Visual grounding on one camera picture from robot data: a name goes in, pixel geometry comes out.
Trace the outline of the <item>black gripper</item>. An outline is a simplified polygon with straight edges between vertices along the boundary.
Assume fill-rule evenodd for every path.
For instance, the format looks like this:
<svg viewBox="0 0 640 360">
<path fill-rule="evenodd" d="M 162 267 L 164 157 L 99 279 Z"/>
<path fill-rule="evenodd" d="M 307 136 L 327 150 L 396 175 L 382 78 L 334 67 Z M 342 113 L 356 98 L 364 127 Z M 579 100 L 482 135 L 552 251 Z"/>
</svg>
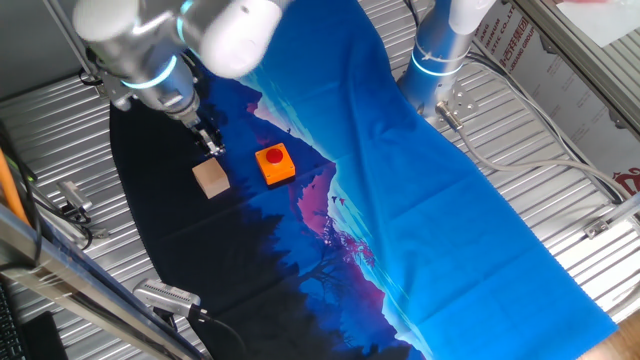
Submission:
<svg viewBox="0 0 640 360">
<path fill-rule="evenodd" d="M 206 156 L 220 156 L 226 152 L 221 133 L 207 118 L 197 117 L 188 123 L 188 129 Z"/>
</svg>

